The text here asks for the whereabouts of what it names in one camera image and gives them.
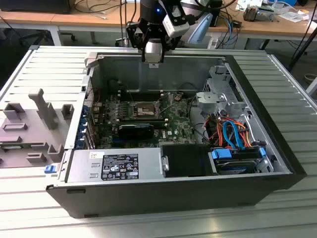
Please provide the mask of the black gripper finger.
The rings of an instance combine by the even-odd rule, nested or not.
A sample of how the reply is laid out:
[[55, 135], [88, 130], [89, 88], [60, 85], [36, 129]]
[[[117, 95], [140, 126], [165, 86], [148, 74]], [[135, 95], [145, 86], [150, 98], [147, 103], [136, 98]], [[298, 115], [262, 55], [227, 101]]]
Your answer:
[[142, 52], [142, 62], [145, 62], [145, 48], [149, 41], [149, 25], [147, 21], [129, 21], [126, 31], [133, 48]]
[[174, 50], [179, 44], [182, 36], [171, 38], [166, 33], [163, 33], [162, 31], [159, 31], [158, 35], [159, 35], [159, 43], [158, 43], [159, 63], [163, 63], [165, 53], [170, 50]]

